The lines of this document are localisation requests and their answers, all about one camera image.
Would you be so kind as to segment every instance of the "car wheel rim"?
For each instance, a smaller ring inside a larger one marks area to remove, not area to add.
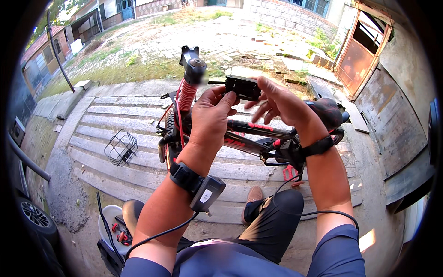
[[[49,218],[38,207],[28,202],[22,202],[22,210],[32,223],[43,228],[49,228]]]

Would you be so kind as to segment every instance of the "wrist strap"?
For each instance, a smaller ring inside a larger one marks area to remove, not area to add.
[[[331,136],[327,136],[307,147],[300,148],[300,154],[305,158],[312,155],[321,155],[332,146],[334,146],[334,141],[332,140]]]
[[[188,191],[192,196],[195,195],[200,185],[202,177],[192,171],[184,163],[173,162],[169,168],[171,174],[169,178],[182,189]]]

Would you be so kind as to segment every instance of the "label on battery pack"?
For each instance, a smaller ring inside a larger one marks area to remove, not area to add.
[[[208,199],[211,197],[212,191],[205,189],[205,192],[203,192],[203,195],[200,197],[200,202],[204,203],[208,201]]]

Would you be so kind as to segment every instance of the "bike basket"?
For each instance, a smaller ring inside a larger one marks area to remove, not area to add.
[[[124,166],[137,151],[137,139],[121,129],[105,146],[105,155],[114,166]]]

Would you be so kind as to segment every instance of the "bicycle saddle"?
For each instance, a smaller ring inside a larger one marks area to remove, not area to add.
[[[340,127],[349,119],[348,112],[342,114],[337,103],[332,99],[320,98],[316,101],[304,100],[303,102],[319,116],[328,131]]]

